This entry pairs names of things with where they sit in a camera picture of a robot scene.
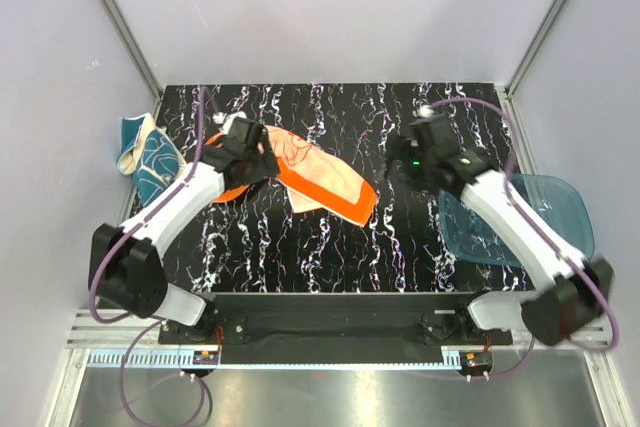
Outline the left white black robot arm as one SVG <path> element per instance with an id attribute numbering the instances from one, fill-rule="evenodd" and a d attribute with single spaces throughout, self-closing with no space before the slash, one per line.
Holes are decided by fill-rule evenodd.
<path id="1" fill-rule="evenodd" d="M 181 325 L 196 343 L 215 333 L 212 302 L 170 283 L 163 258 L 184 228 L 226 191 L 262 182 L 280 169 L 265 125 L 237 116 L 150 205 L 119 226 L 99 226 L 92 237 L 90 301 L 107 301 L 124 316 Z"/>

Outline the orange cartoon print towel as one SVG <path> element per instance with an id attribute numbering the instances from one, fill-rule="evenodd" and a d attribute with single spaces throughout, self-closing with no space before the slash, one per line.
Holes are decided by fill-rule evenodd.
<path id="1" fill-rule="evenodd" d="M 286 188 L 295 213 L 325 209 L 364 227 L 377 203 L 373 187 L 350 165 L 298 135 L 267 128 L 280 169 L 276 179 Z"/>

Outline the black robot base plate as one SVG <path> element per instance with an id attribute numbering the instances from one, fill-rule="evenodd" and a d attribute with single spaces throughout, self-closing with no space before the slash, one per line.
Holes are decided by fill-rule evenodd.
<path id="1" fill-rule="evenodd" d="M 441 351 L 510 346 L 503 330 L 486 335 L 462 324 L 464 293 L 218 294 L 210 335 L 171 322 L 167 346 L 205 349 L 220 342 L 227 368 L 427 368 L 454 366 Z"/>

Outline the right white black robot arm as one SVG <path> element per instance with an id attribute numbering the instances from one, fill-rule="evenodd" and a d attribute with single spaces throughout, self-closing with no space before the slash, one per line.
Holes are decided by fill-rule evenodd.
<path id="1" fill-rule="evenodd" d="M 499 236 L 533 283 L 528 292 L 476 295 L 454 318 L 460 340 L 472 344 L 489 330 L 526 329 L 535 340 L 555 346 L 607 317 L 609 345 L 617 345 L 619 326 L 609 304 L 611 264 L 602 256 L 587 257 L 559 236 L 484 151 L 460 146 L 445 116 L 413 122 L 407 136 L 391 135 L 385 169 L 397 169 L 402 182 L 414 191 L 456 197 Z"/>

